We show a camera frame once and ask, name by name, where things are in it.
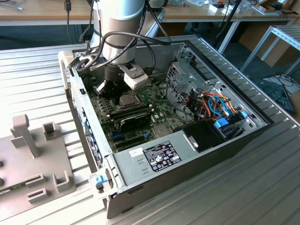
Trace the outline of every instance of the blue connector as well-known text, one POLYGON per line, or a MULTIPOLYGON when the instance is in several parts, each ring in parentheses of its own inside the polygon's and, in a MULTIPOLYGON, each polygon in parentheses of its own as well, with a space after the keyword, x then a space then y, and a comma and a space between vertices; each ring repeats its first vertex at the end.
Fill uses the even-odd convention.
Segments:
POLYGON ((246 113, 245 111, 241 112, 242 117, 244 117, 244 119, 248 116, 248 113, 246 113))
POLYGON ((214 124, 217 128, 221 128, 229 123, 225 118, 220 118, 220 119, 216 120, 214 124))
POLYGON ((150 131, 144 134, 145 140, 149 138, 149 135, 150 135, 150 131))
POLYGON ((108 181, 108 178, 106 175, 99 175, 96 177, 96 186, 104 184, 108 181))

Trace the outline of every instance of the blue latch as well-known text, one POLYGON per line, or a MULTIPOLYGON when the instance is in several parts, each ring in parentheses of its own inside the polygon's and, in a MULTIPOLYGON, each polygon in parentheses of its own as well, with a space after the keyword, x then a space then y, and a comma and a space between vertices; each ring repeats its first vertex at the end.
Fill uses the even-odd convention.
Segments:
POLYGON ((225 118, 220 118, 218 120, 215 121, 215 126, 217 128, 221 128, 225 125, 229 124, 228 121, 225 118))
POLYGON ((246 117, 248 116, 248 113, 246 113, 245 111, 242 111, 242 112, 241 112, 241 115, 242 115, 244 118, 246 118, 246 117))
POLYGON ((96 177, 96 186, 101 185, 108 181, 108 178, 106 175, 99 175, 96 177))

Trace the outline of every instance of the green circuit board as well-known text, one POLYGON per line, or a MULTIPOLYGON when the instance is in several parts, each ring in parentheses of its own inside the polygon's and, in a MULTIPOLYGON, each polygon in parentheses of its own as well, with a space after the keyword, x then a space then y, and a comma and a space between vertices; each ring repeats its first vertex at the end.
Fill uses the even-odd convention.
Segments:
POLYGON ((166 131, 172 133, 177 126, 184 124, 185 118, 179 118, 178 115, 173 112, 173 108, 164 97, 163 90, 156 84, 152 83, 142 87, 135 91, 134 94, 141 102, 140 105, 153 105, 154 111, 151 112, 151 119, 149 123, 141 128, 119 134, 118 125, 115 121, 108 119, 107 115, 111 112, 121 112, 122 109, 117 105, 114 105, 111 101, 103 97, 98 97, 94 92, 89 93, 96 115, 114 152, 119 152, 159 138, 155 133, 157 125, 160 125, 159 127, 165 126, 166 131), (132 143, 120 147, 120 145, 123 145, 128 141, 132 141, 132 143))

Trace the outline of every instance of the white box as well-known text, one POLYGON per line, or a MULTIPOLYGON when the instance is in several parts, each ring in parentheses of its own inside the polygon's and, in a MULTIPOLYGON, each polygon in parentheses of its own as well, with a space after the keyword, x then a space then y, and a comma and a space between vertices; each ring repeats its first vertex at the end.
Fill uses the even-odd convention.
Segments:
POLYGON ((208 9, 213 11, 214 13, 221 13, 224 9, 224 4, 211 4, 208 9))

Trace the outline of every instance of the power supply label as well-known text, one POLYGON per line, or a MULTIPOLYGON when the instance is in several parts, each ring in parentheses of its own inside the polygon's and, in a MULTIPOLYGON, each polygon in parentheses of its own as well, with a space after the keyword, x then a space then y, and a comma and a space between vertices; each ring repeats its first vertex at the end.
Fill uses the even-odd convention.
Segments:
POLYGON ((143 150, 154 172, 161 171, 181 161, 172 144, 167 141, 143 150))

